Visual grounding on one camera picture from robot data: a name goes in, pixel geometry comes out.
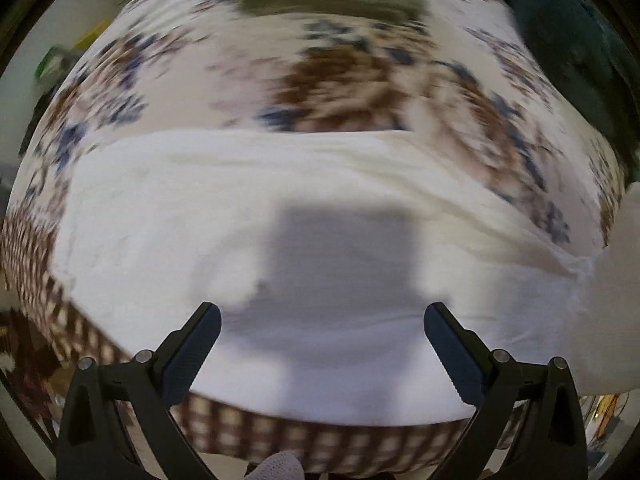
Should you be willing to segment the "white gloved hand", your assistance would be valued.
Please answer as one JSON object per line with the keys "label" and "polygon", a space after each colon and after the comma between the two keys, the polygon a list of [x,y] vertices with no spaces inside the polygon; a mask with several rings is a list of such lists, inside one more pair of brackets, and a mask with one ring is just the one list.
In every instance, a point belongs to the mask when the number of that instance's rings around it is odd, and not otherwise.
{"label": "white gloved hand", "polygon": [[291,452],[273,454],[244,477],[245,480],[304,480],[305,471]]}

